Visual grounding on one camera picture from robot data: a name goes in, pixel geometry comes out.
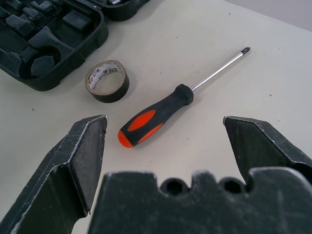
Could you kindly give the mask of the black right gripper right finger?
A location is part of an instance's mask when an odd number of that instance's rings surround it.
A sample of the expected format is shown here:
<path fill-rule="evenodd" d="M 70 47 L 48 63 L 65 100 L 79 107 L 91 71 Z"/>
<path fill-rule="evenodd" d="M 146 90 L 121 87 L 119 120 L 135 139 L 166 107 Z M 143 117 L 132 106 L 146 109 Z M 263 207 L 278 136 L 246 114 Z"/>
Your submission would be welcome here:
<path fill-rule="evenodd" d="M 246 117 L 223 118 L 234 157 L 244 179 L 259 167 L 287 167 L 312 182 L 312 159 L 266 121 Z"/>

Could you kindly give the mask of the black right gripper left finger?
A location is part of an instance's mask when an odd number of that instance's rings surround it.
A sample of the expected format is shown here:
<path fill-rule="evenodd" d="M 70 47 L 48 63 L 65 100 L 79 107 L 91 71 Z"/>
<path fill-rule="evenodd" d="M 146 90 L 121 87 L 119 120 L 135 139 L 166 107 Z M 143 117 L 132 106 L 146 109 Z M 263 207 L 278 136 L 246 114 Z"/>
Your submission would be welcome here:
<path fill-rule="evenodd" d="M 44 157 L 0 222 L 0 234 L 71 234 L 91 210 L 101 174 L 107 116 L 75 122 Z"/>

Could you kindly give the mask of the black orange Phillips screwdriver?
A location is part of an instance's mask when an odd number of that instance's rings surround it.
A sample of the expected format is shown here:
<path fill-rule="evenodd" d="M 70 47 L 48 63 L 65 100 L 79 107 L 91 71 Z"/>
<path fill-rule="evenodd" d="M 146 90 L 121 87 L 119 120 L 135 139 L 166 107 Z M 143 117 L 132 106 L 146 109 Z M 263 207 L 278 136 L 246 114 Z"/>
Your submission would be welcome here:
<path fill-rule="evenodd" d="M 167 97 L 136 114 L 119 130 L 117 138 L 120 144 L 126 148 L 132 148 L 148 139 L 179 109 L 193 102 L 195 90 L 239 60 L 250 49 L 250 47 L 244 48 L 193 86 L 178 85 Z"/>

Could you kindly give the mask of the black tool case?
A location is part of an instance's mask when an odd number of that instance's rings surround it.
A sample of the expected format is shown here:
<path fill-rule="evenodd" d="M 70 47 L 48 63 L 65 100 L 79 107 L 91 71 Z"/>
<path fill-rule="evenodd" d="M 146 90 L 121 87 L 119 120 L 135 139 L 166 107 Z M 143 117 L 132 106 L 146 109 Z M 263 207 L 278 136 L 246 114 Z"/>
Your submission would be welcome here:
<path fill-rule="evenodd" d="M 149 0 L 0 0 L 0 69 L 37 91 L 59 85 Z"/>

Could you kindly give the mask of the black electrical tape roll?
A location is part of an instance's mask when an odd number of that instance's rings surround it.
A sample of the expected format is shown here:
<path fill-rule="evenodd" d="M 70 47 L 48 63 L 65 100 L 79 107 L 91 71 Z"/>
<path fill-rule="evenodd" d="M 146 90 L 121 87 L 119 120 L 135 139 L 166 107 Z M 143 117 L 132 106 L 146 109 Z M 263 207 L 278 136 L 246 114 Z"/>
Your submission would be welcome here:
<path fill-rule="evenodd" d="M 108 60 L 93 67 L 85 78 L 88 92 L 98 101 L 112 103 L 123 98 L 130 81 L 123 65 L 116 60 Z"/>

